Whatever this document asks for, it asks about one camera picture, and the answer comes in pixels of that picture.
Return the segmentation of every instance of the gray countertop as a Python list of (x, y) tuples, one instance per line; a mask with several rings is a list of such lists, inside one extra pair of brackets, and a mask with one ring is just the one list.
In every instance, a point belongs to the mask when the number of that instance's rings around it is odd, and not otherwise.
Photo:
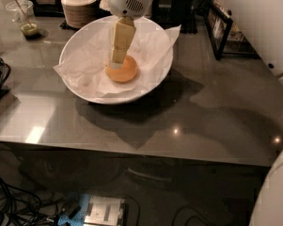
[(126, 105), (92, 104), (54, 71), (73, 30), (38, 17), (48, 32), (27, 41), (0, 0), (0, 57), (10, 88), (0, 100), (0, 141), (270, 166), (283, 148), (283, 88), (260, 59), (216, 61), (198, 17), (180, 35), (166, 80)]

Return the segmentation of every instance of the stack of bowls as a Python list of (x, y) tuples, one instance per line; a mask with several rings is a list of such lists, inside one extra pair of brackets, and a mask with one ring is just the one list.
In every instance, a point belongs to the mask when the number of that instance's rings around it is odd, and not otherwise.
[(61, 0), (66, 22), (81, 28), (96, 19), (97, 0)]

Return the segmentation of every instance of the white napkin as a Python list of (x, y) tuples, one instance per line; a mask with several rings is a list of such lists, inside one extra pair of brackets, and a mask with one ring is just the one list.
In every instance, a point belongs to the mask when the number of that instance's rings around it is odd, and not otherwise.
[(64, 55), (59, 65), (54, 66), (72, 91), (90, 101), (92, 98), (116, 97), (125, 91), (132, 94), (135, 90), (135, 93), (144, 94), (158, 86), (161, 76), (169, 70), (169, 62), (172, 62), (169, 59), (173, 57), (169, 53), (172, 53), (171, 48), (180, 34), (179, 26), (152, 32), (137, 26), (128, 55), (136, 60), (138, 75), (130, 82), (117, 83), (105, 74), (110, 27), (111, 23), (102, 23), (96, 33), (87, 39), (81, 38), (84, 42), (76, 42), (76, 47)]

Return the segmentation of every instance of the countertop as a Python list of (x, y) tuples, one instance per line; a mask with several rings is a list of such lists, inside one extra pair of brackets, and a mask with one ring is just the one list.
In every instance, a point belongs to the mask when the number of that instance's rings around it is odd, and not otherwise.
[(215, 60), (208, 33), (181, 34), (165, 81), (126, 105), (70, 92), (53, 69), (74, 30), (37, 17), (27, 41), (0, 0), (0, 57), (11, 67), (0, 99), (0, 141), (270, 166), (283, 148), (283, 87), (260, 59)]

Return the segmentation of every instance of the glass cup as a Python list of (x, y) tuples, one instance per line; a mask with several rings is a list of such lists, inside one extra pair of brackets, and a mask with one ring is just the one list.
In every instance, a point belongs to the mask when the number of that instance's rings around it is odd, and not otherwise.
[(28, 0), (19, 0), (18, 2), (22, 10), (20, 10), (16, 2), (11, 2), (6, 5), (6, 10), (11, 16), (11, 21), (19, 26), (27, 40), (38, 39), (41, 34), (39, 33), (39, 28), (36, 23), (34, 4)]

